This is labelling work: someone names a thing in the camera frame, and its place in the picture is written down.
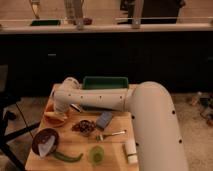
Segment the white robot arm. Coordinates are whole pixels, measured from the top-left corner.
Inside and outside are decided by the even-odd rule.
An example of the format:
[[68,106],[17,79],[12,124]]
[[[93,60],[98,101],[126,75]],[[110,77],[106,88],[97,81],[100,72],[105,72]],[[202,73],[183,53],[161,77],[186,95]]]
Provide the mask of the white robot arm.
[[146,81],[133,88],[85,90],[68,77],[54,90],[53,99],[59,112],[70,104],[130,112],[139,171],[189,171],[176,110],[161,84]]

